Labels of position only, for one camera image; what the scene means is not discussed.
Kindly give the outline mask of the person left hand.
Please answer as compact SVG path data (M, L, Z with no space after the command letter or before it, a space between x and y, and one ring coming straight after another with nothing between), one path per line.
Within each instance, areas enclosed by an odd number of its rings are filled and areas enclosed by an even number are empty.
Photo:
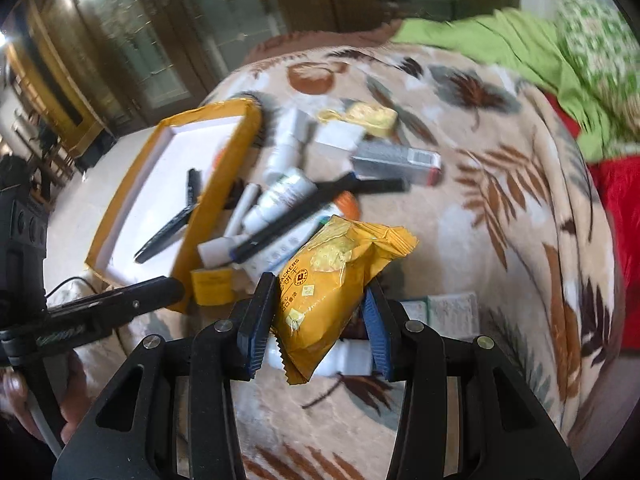
M67 443L91 406L87 379L78 354L70 352L67 358L68 379L65 396L60 403L60 411L66 424L60 432ZM15 418L23 428L36 439L43 441L32 414L27 408L28 388L24 377L12 368L1 370L1 414Z

